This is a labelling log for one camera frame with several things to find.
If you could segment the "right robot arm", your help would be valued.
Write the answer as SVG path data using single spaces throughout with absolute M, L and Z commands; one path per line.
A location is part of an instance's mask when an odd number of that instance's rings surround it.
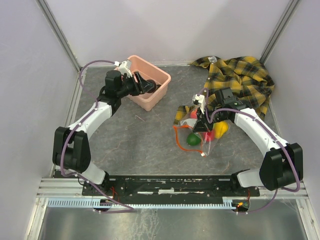
M 201 92 L 192 97 L 197 106 L 194 133 L 209 132 L 218 123 L 231 121 L 242 129 L 263 155 L 258 169 L 233 174 L 231 193 L 242 195 L 249 187 L 265 187 L 269 191 L 283 189 L 298 192 L 303 180 L 303 149 L 298 143 L 288 143 L 267 126 L 256 111 L 233 95 L 230 88 L 217 90 L 217 105 L 208 110 L 208 95 Z

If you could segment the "dark green fake avocado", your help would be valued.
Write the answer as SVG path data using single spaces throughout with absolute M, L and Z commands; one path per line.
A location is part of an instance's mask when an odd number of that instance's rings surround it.
M 191 132 L 186 139 L 186 143 L 189 146 L 197 146 L 202 142 L 202 139 L 198 137 L 195 133 Z

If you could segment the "clear zip top bag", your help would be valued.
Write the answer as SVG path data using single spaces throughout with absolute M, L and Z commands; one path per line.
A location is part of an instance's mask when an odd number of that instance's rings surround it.
M 190 118 L 190 113 L 193 110 L 197 110 L 197 107 L 180 106 L 178 108 L 175 124 L 173 125 L 175 141 L 182 151 L 197 152 L 202 157 L 206 157 L 210 154 L 218 140 L 215 138 L 212 142 L 204 142 L 203 135 L 205 132 L 193 132 L 193 127 L 196 123 L 196 119 Z M 201 143 L 199 145 L 190 146 L 187 144 L 186 140 L 190 133 L 194 133 L 201 138 Z

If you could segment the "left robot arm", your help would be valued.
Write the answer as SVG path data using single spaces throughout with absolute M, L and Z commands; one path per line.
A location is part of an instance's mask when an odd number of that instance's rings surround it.
M 60 167 L 61 174 L 65 177 L 78 174 L 93 183 L 99 195 L 106 195 L 111 189 L 109 175 L 91 161 L 89 140 L 101 124 L 116 113 L 122 98 L 151 94 L 158 88 L 154 80 L 143 79 L 137 71 L 132 74 L 108 71 L 105 85 L 90 110 L 68 127 L 55 130 L 52 162 Z

